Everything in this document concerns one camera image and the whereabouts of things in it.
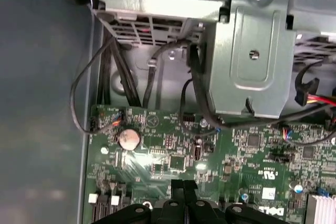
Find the integrated circuit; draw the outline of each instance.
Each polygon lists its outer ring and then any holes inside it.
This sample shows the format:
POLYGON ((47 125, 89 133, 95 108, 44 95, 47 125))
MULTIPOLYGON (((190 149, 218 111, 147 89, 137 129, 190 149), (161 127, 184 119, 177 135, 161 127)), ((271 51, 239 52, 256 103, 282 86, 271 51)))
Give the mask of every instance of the integrated circuit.
POLYGON ((171 156, 170 157, 170 169, 184 170, 184 157, 171 156))
POLYGON ((305 146, 302 151, 302 158, 314 158, 315 147, 313 146, 305 146))
POLYGON ((247 136, 247 146, 248 147, 259 147, 260 136, 256 134, 249 134, 247 136))

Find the white label sticker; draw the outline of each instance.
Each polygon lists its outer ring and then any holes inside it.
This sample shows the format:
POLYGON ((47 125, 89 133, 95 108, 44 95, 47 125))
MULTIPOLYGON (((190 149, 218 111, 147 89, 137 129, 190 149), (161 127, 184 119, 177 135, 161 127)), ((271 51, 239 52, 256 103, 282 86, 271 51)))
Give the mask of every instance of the white label sticker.
POLYGON ((276 191, 275 187, 274 188, 264 187, 262 190, 263 190, 261 196, 262 199, 271 199, 271 200, 275 199, 275 191, 276 191))

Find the black cable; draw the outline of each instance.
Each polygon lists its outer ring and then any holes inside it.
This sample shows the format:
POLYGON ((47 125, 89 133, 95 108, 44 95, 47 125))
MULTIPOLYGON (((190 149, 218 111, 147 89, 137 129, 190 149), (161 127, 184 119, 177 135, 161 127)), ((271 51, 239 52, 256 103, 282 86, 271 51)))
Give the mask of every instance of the black cable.
POLYGON ((120 77, 125 79, 124 82, 127 83, 128 87, 131 90, 132 93, 132 104, 130 104, 131 106, 137 106, 137 107, 141 107, 141 102, 140 102, 140 98, 137 92, 137 87, 135 85, 133 76, 131 74, 130 68, 128 67, 125 58, 121 55, 121 50, 120 47, 118 45, 118 42, 116 39, 113 40, 112 44, 111 44, 111 50, 112 50, 112 54, 114 56, 114 60, 115 62, 119 62, 119 67, 118 71, 120 74, 120 77))
POLYGON ((126 78, 125 72, 124 72, 124 70, 123 70, 123 68, 120 64, 120 61, 116 57, 115 54, 113 54, 113 57, 114 57, 115 65, 117 66, 117 70, 118 70, 118 73, 119 73, 119 76, 120 76, 120 81, 121 81, 121 84, 124 88, 124 92, 125 92, 125 96, 126 96, 126 99, 128 101, 128 104, 129 104, 129 106, 137 106, 137 103, 134 100, 135 99, 134 94, 132 93, 132 90, 130 89, 130 87, 128 85, 127 78, 126 78))
POLYGON ((184 129, 185 132, 188 132, 189 134, 194 135, 196 137, 209 136, 209 135, 216 134, 217 133, 216 129, 213 129, 213 130, 208 131, 208 132, 196 133, 196 132, 193 132, 193 131, 189 130, 188 127, 184 124, 183 115, 184 115, 184 107, 185 107, 185 94, 186 94, 186 90, 187 90, 187 87, 188 87, 190 82, 192 82, 192 79, 187 80, 186 83, 183 85, 183 88, 182 88, 180 112, 179 112, 179 117, 178 117, 180 125, 184 129))
POLYGON ((103 97, 104 104, 111 104, 110 79, 111 79, 111 54, 102 54, 103 59, 103 97))
POLYGON ((313 146, 313 145, 321 144, 321 143, 324 143, 326 141, 331 140, 333 137, 336 137, 336 129, 333 130, 328 136, 326 136, 322 139, 316 140, 314 142, 310 142, 310 143, 298 143, 298 142, 294 142, 294 141, 288 140, 288 139, 285 140, 285 141, 289 144, 302 147, 302 146, 313 146))
POLYGON ((201 65, 198 58, 198 51, 196 46, 190 46, 190 65, 191 65, 191 73, 192 73, 192 80, 195 90, 195 96, 196 101, 198 104, 198 107, 201 110, 201 113, 204 117, 204 119, 215 128, 220 129, 232 129, 232 128, 239 128, 239 127, 257 127, 257 126, 264 126, 267 124, 278 124, 280 122, 284 121, 293 121, 298 120, 300 118, 303 118, 305 116, 309 116, 312 114, 315 114, 316 112, 322 111, 326 108, 332 107, 328 104, 319 104, 316 106, 313 106, 311 108, 308 108, 306 110, 288 114, 285 116, 281 116, 279 119, 257 119, 257 120, 251 120, 246 122, 231 122, 231 123, 222 123, 215 115, 211 114, 206 92, 204 90, 202 80, 201 80, 201 65))
POLYGON ((103 128, 97 129, 95 131, 87 131, 85 130, 79 123, 77 114, 76 114, 76 109, 75 109, 75 93, 76 93, 76 88, 77 85, 82 78, 82 76, 85 74, 85 72, 91 67, 91 65, 94 63, 94 61, 111 45, 113 42, 114 38, 110 38, 106 42, 103 43, 103 45, 99 48, 99 50, 96 52, 96 54, 92 57, 92 59, 89 61, 89 63, 84 67, 83 71, 78 75, 78 77, 74 80, 74 82, 71 85, 71 90, 70 90, 70 109, 71 109, 71 116, 73 119, 73 122, 75 123, 76 127, 84 134, 98 134, 102 133, 105 130, 112 128, 113 125, 108 124, 104 126, 103 128))
MULTIPOLYGON (((172 50, 178 47, 182 47, 182 46, 188 46, 191 42, 189 40, 186 39, 181 39, 178 41, 174 41, 174 42, 170 42, 168 44, 163 45, 162 47, 160 47, 151 57, 151 60, 157 62, 159 56, 164 53, 167 50, 172 50)), ((149 71, 148 71, 148 80, 147 80, 147 87, 145 90, 145 94, 143 96, 143 100, 142 100, 142 106, 147 109, 148 108, 148 103, 149 103, 149 99, 151 97, 151 92, 153 89, 153 85, 154 85, 154 78, 155 78, 155 72, 156 72, 156 67, 149 67, 149 71)))
POLYGON ((100 60, 100 67, 99 67, 99 76, 98 76, 98 87, 97 87, 97 102, 96 104, 103 104, 103 80, 104 80, 104 63, 103 58, 101 57, 100 60))

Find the screw hole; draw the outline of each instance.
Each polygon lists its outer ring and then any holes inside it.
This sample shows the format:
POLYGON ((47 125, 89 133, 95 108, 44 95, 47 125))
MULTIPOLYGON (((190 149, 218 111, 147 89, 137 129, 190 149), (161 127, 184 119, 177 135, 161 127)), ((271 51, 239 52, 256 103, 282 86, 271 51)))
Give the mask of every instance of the screw hole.
POLYGON ((258 50, 251 50, 249 56, 251 60, 257 60, 259 59, 260 54, 258 50))

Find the heatsink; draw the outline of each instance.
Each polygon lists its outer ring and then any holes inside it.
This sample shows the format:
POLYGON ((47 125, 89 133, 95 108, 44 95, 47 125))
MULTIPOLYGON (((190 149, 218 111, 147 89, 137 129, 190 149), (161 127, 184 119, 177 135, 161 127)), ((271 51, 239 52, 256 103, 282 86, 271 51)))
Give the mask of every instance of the heatsink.
POLYGON ((304 224, 335 224, 336 201, 329 197, 309 195, 304 224))

